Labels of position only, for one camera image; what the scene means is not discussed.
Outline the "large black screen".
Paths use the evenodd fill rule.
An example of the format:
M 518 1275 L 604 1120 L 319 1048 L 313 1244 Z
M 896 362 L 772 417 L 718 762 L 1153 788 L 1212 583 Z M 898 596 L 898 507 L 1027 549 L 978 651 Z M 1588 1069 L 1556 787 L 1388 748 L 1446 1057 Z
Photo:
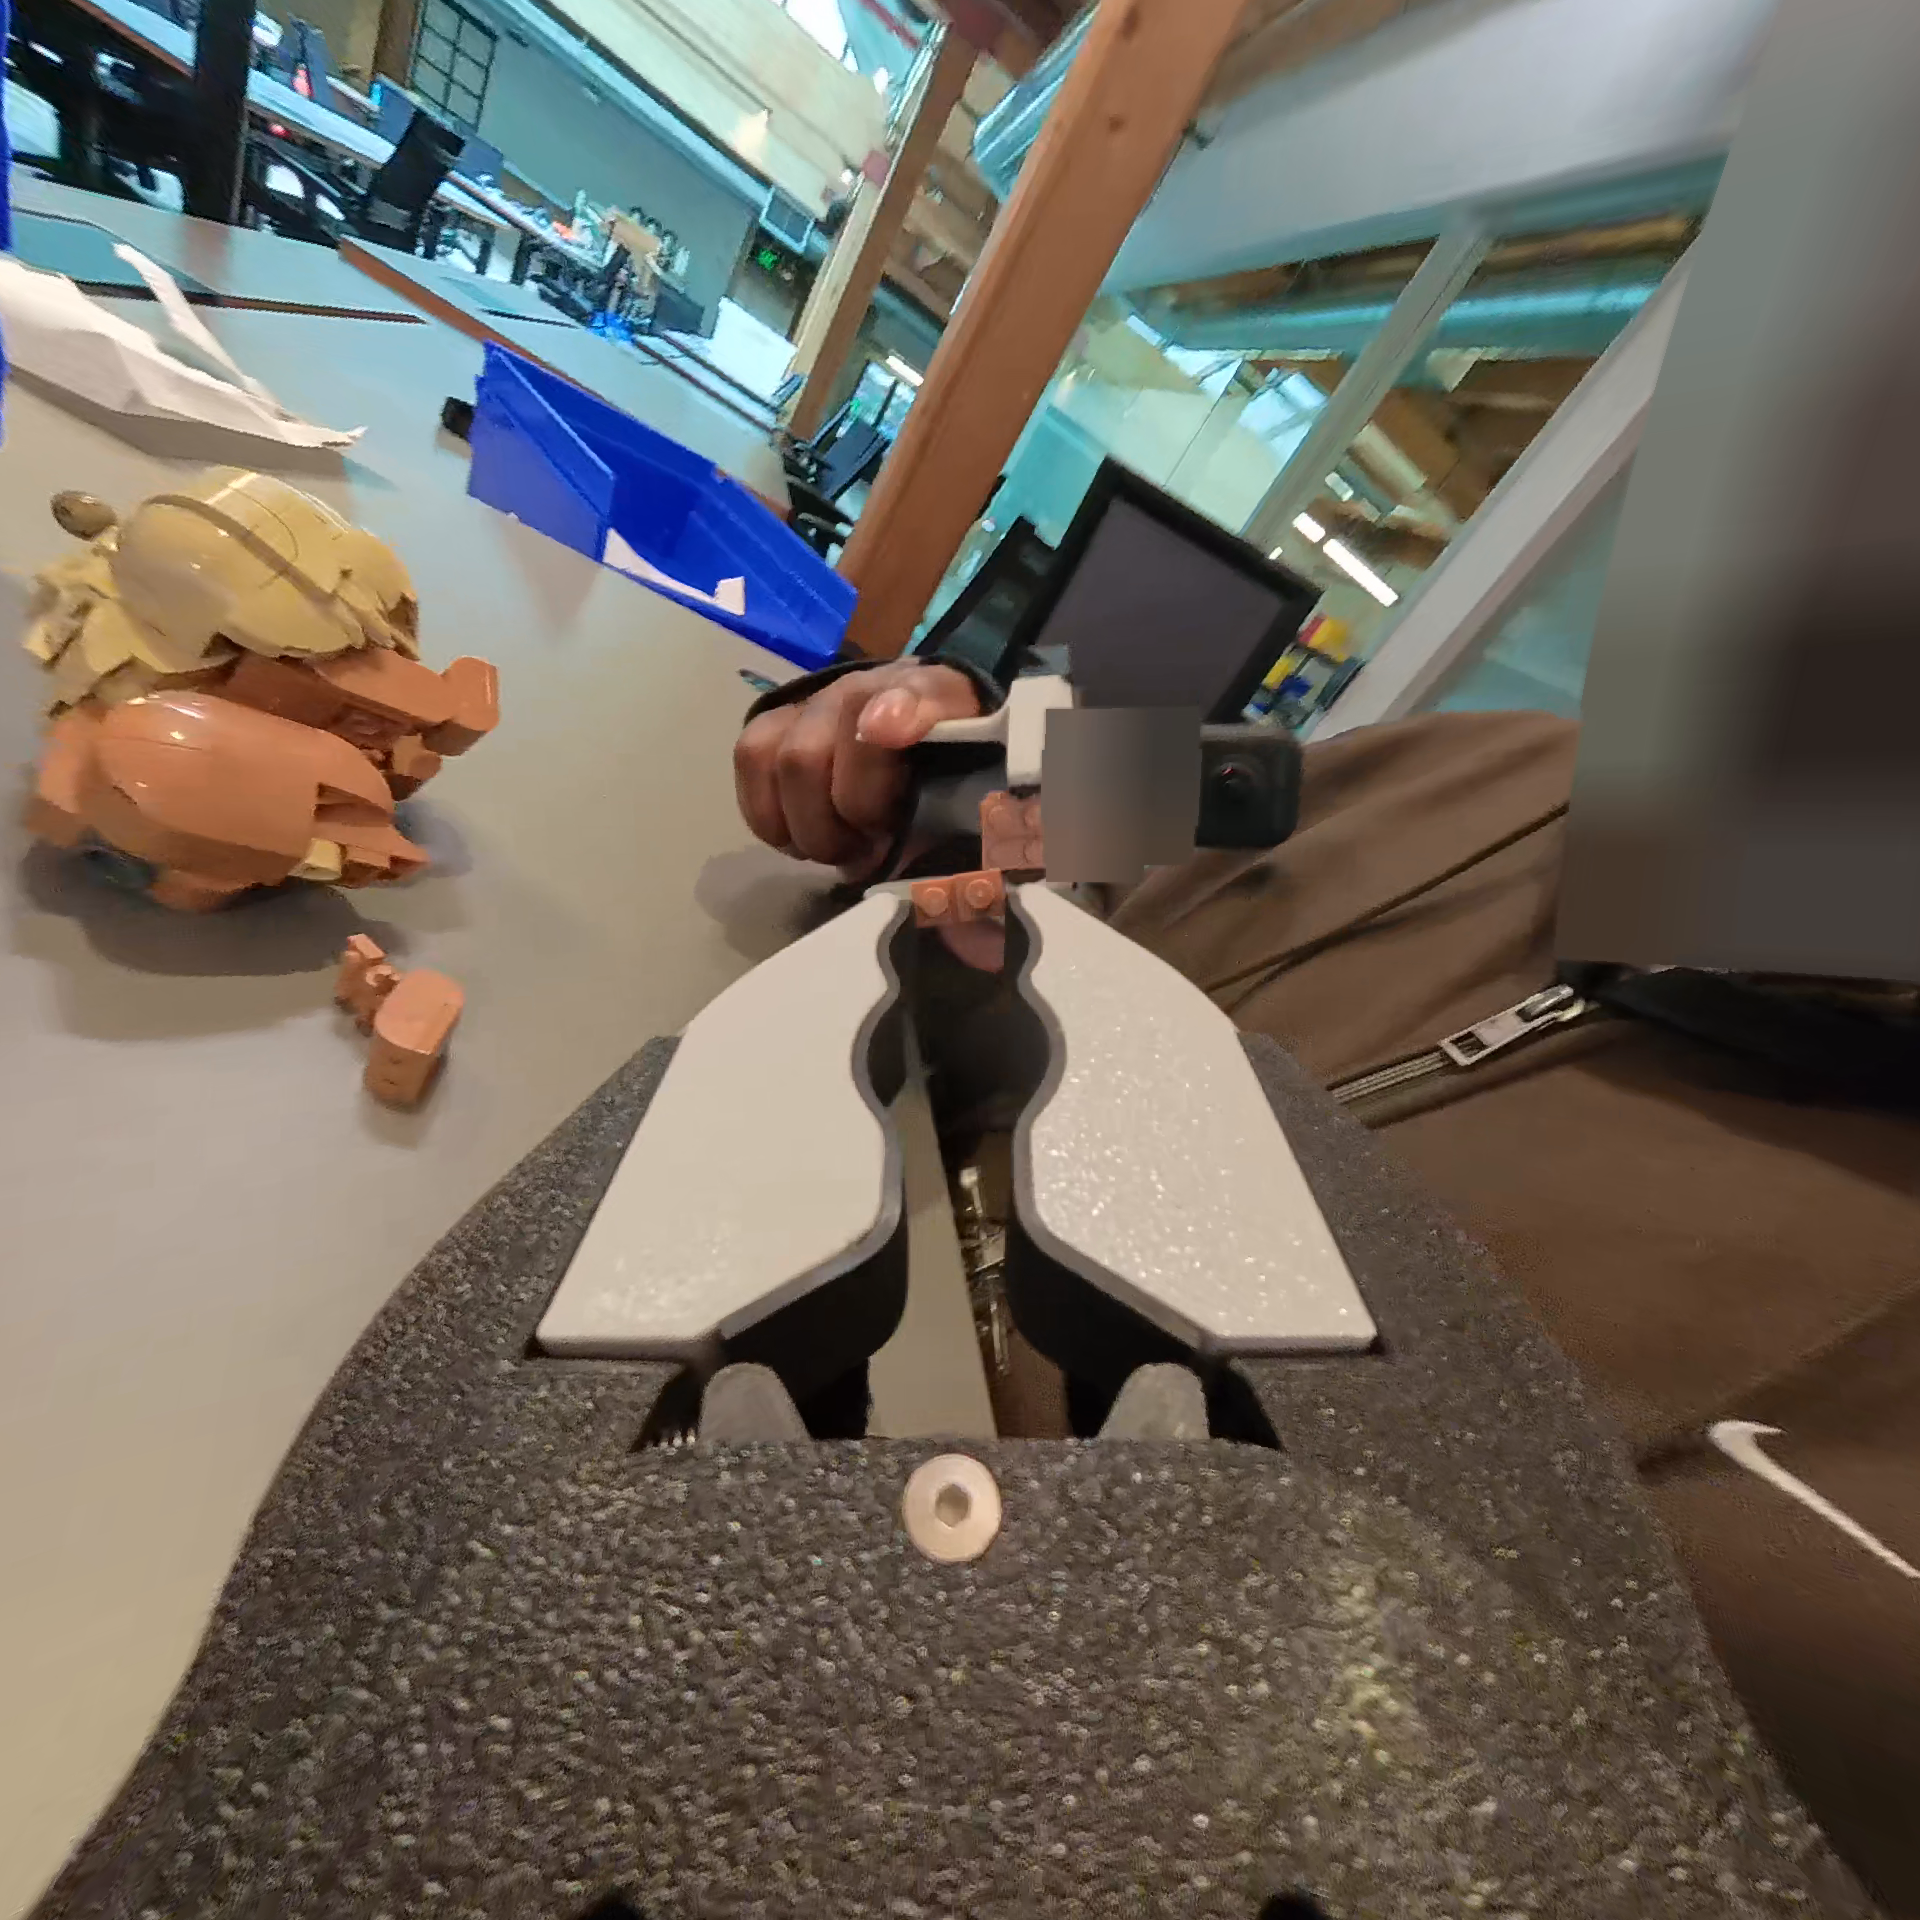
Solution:
M 1087 708 L 1194 708 L 1236 725 L 1324 592 L 1104 457 L 1028 605 L 1018 660 Z

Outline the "tan brown brick toy figure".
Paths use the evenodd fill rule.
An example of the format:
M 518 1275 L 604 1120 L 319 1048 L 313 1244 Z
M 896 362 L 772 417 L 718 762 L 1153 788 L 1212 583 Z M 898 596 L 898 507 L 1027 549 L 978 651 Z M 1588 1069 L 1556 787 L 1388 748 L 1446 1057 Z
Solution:
M 76 552 L 33 580 L 43 679 L 26 832 L 201 915 L 418 875 L 399 809 L 499 722 L 487 659 L 422 659 L 395 552 L 263 472 L 209 469 L 120 512 L 54 495 Z

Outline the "small orange brick assembly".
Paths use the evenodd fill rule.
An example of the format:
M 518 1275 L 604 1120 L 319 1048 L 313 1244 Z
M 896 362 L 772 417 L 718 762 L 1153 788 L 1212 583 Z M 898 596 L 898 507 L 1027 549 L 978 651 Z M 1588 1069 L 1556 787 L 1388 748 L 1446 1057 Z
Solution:
M 964 928 L 1006 928 L 1010 900 L 1028 883 L 1040 883 L 1040 871 L 960 871 L 935 874 L 908 883 L 908 900 L 916 930 L 952 932 Z

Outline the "long wooden table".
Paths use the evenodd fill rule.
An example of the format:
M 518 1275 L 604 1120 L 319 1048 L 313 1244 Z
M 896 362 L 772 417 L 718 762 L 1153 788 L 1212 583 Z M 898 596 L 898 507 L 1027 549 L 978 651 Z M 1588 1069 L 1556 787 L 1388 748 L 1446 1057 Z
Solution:
M 566 317 L 524 287 L 457 273 L 440 261 L 355 239 L 339 244 L 339 256 L 434 322 L 472 341 L 510 348 L 704 456 L 778 517 L 791 520 L 772 420 L 699 357 L 655 339 L 614 341 Z

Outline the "brown rounded brick piece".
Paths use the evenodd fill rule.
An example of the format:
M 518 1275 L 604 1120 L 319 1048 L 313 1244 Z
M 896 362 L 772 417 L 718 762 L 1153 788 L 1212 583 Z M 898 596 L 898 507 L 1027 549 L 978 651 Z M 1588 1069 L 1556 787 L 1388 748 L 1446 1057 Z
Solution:
M 366 1089 L 395 1112 L 422 1106 L 438 1085 L 465 1015 L 465 987 L 434 970 L 399 973 L 379 997 L 369 1040 Z

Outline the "torn white paper bag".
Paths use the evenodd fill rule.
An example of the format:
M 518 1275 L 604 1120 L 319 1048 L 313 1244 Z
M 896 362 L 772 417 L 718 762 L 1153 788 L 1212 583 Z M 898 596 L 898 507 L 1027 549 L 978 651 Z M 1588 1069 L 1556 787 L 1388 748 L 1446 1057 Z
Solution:
M 364 425 L 328 428 L 287 409 L 206 330 L 166 268 L 123 243 L 112 243 L 112 255 L 156 297 L 175 339 L 193 357 L 182 359 L 142 327 L 116 317 L 73 280 L 6 256 L 3 322 L 15 373 L 35 376 L 112 417 L 212 425 L 287 448 L 336 451 L 366 437 Z

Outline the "small blue storage bin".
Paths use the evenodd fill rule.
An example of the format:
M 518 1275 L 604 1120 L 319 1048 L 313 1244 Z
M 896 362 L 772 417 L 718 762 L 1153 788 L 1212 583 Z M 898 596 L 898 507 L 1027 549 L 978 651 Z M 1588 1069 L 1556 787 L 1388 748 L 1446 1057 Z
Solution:
M 727 472 L 487 344 L 468 495 L 791 665 L 841 657 L 858 594 Z

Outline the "person's brown jacket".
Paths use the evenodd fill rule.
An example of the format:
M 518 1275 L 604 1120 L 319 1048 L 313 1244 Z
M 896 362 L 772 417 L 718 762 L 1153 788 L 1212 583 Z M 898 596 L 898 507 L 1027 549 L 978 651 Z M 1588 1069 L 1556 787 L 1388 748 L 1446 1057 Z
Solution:
M 1374 1127 L 1615 1412 L 1719 1659 L 1887 1916 L 1918 1873 L 1915 987 L 1618 973 L 1552 936 L 1578 722 L 1318 741 L 1286 845 L 1112 921 Z

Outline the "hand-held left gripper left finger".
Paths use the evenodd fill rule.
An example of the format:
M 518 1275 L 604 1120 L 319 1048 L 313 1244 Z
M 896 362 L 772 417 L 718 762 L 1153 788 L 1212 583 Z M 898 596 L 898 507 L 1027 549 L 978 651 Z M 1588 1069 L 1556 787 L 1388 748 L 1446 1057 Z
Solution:
M 851 1281 L 903 1226 L 903 895 L 696 1015 L 537 1327 L 542 1353 L 707 1361 Z

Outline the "black office chair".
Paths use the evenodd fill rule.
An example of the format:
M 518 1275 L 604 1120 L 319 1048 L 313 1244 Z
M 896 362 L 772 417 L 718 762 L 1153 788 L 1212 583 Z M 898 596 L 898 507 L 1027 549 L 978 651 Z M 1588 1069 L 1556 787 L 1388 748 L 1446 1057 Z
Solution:
M 351 207 L 344 233 L 376 248 L 418 255 L 422 243 L 438 228 L 438 194 L 457 170 L 466 144 L 465 128 L 417 108 L 391 155 Z
M 1054 562 L 1054 546 L 1027 517 L 1014 517 L 945 612 L 911 650 L 942 657 L 996 683 L 1018 672 L 1023 628 Z

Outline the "person's right hand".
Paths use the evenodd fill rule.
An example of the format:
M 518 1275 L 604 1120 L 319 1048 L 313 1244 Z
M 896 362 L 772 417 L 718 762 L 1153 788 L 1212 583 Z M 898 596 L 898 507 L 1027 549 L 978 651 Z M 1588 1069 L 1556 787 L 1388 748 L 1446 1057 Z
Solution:
M 874 880 L 908 817 L 905 757 L 1004 690 L 947 663 L 852 663 L 779 688 L 737 736 L 737 809 L 756 841 Z

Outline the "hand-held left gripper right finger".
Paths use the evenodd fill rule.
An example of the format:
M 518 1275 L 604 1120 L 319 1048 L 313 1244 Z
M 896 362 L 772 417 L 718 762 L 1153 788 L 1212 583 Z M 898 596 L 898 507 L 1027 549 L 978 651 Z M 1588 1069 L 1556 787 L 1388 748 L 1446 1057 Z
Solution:
M 1366 1353 L 1377 1320 L 1241 1034 L 1176 968 L 1019 885 L 1048 1065 L 1016 1129 L 1038 1252 L 1207 1361 Z

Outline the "wooden pillar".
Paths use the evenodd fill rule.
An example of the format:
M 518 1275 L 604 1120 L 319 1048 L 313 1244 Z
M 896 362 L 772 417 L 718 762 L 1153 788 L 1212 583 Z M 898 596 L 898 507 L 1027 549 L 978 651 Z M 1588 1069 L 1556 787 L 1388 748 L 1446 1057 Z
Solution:
M 919 626 L 1233 47 L 1244 3 L 1098 5 L 841 553 L 847 650 Z
M 832 409 L 835 385 L 858 348 L 887 261 L 942 148 L 953 111 L 964 99 L 974 64 L 974 44 L 955 27 L 937 25 L 927 53 L 916 58 L 881 177 L 860 177 L 849 216 L 800 311 L 790 363 L 800 386 L 779 405 L 782 428 L 793 441 L 811 440 Z

